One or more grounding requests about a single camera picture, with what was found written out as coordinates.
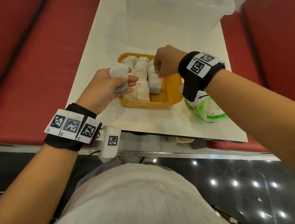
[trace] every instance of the floor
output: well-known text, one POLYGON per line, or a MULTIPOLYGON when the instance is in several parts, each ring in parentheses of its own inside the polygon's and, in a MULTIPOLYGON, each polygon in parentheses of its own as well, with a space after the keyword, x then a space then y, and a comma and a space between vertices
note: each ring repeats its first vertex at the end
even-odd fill
MULTIPOLYGON (((0 152, 0 191, 5 191, 34 153, 0 152)), ((79 155, 75 167, 86 155, 79 155)), ((281 161, 156 158, 190 181, 210 204, 242 224, 295 223, 295 178, 281 161)), ((84 160, 71 179, 56 216, 78 180, 102 164, 97 156, 84 160)))

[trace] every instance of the table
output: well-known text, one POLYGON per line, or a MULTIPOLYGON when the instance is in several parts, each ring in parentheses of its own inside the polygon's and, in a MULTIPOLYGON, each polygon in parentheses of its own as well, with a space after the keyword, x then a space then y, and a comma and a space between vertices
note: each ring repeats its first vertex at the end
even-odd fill
MULTIPOLYGON (((120 54, 125 52, 155 55, 156 50, 131 47, 127 43, 127 11, 125 0, 101 0, 84 53, 73 83, 67 105, 75 102, 95 72, 111 67, 120 54)), ((202 42, 200 49, 225 60, 231 70, 220 23, 202 42)), ((184 100, 170 110, 152 110, 123 107, 115 99, 97 116, 103 125, 111 125, 128 132, 146 132, 158 135, 198 137, 247 142, 246 133, 230 119, 221 119, 208 124, 196 117, 185 105, 184 100)))

